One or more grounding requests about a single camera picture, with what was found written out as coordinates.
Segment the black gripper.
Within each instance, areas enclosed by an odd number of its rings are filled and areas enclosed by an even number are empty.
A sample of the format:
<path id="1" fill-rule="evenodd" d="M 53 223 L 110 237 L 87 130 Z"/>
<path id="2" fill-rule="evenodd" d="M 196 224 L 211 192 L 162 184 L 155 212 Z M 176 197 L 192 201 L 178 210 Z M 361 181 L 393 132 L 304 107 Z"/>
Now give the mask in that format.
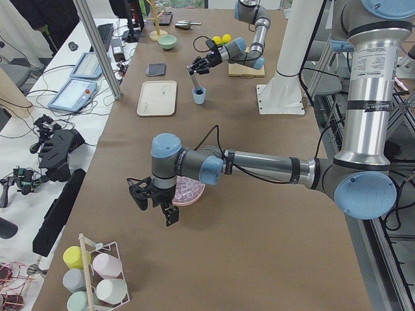
<path id="1" fill-rule="evenodd" d="M 215 67 L 222 62 L 227 61 L 227 49 L 225 47 L 212 47 L 210 53 L 205 58 L 198 56 L 195 58 L 191 65 L 187 66 L 189 74 L 195 73 L 204 75 L 210 73 L 209 67 Z"/>
<path id="2" fill-rule="evenodd" d="M 179 209 L 172 205 L 172 199 L 175 196 L 176 187 L 161 189 L 152 188 L 152 206 L 161 206 L 166 219 L 166 226 L 169 227 L 179 220 Z"/>

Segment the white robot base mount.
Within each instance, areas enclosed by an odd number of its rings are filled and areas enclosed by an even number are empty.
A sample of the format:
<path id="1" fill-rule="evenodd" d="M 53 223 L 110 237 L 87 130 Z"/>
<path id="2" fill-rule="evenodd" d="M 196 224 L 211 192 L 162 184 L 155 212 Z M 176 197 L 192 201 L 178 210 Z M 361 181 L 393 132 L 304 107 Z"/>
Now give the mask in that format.
<path id="1" fill-rule="evenodd" d="M 257 103 L 262 115 L 303 115 L 300 71 L 323 1 L 293 1 L 276 73 L 268 84 L 257 85 Z"/>

